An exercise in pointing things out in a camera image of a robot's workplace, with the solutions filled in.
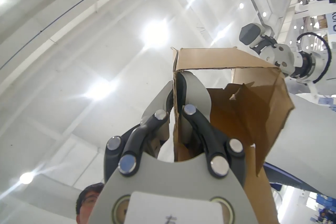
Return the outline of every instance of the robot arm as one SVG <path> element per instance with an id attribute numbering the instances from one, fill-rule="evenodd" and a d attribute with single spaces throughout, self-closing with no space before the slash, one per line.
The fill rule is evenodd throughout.
<path id="1" fill-rule="evenodd" d="M 278 66 L 285 76 L 290 76 L 302 84 L 318 83 L 321 94 L 335 94 L 332 68 L 336 68 L 336 65 L 331 64 L 332 53 L 323 38 L 308 32 L 300 35 L 297 40 L 300 43 L 300 39 L 309 34 L 318 36 L 326 44 L 327 50 L 292 51 L 288 45 L 277 43 L 274 38 L 265 35 L 264 32 L 265 28 L 260 24 L 248 24 L 241 29 L 239 40 L 254 50 L 260 58 Z"/>
<path id="2" fill-rule="evenodd" d="M 108 141 L 104 158 L 106 185 L 89 224 L 127 223 L 126 213 L 132 212 L 127 209 L 132 200 L 135 202 L 132 199 L 134 192 L 160 195 L 161 198 L 210 200 L 221 205 L 225 223 L 258 223 L 243 190 L 244 148 L 240 141 L 229 138 L 210 124 L 207 112 L 211 105 L 196 108 L 201 99 L 207 103 L 206 98 L 200 97 L 202 92 L 197 83 L 199 80 L 189 72 L 183 72 L 177 78 L 177 87 L 181 91 L 178 110 L 185 119 L 181 122 L 182 129 L 187 131 L 188 125 L 192 127 L 191 136 L 199 146 L 195 150 L 199 155 L 179 163 L 156 159 L 157 150 L 169 135 L 169 111 L 172 108 L 172 82 L 169 82 L 146 109 L 139 125 Z M 143 202 L 136 205 L 146 206 Z"/>

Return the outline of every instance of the cable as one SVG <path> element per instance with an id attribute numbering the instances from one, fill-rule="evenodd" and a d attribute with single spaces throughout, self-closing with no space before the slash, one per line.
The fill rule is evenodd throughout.
<path id="1" fill-rule="evenodd" d="M 324 43 L 324 45 L 326 46 L 327 52 L 328 52 L 328 60 L 327 60 L 327 63 L 325 65 L 325 68 L 322 71 L 321 75 L 319 75 L 319 77 L 316 80 L 313 81 L 313 83 L 315 84 L 315 83 L 319 82 L 323 78 L 323 76 L 326 74 L 326 72 L 328 71 L 330 63 L 331 63 L 331 57 L 332 57 L 332 55 L 331 55 L 331 49 L 329 47 L 328 42 L 325 41 L 322 36 L 317 35 L 314 32 L 304 32 L 303 34 L 300 34 L 298 38 L 296 38 L 296 41 L 298 42 L 302 37 L 304 37 L 305 35 L 309 35 L 309 34 L 313 35 L 313 36 L 317 37 L 319 40 L 321 40 Z"/>

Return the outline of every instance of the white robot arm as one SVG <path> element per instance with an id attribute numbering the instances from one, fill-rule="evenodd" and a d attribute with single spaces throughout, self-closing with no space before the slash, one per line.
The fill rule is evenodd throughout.
<path id="1" fill-rule="evenodd" d="M 257 23 L 248 24 L 240 32 L 239 40 L 254 50 L 260 58 L 278 66 L 285 76 L 290 76 L 298 83 L 314 84 L 317 93 L 336 94 L 336 63 L 332 63 L 332 51 L 328 43 L 315 33 L 303 33 L 318 36 L 327 49 L 323 51 L 292 51 L 288 45 L 279 44 L 272 37 L 264 34 L 265 28 Z"/>

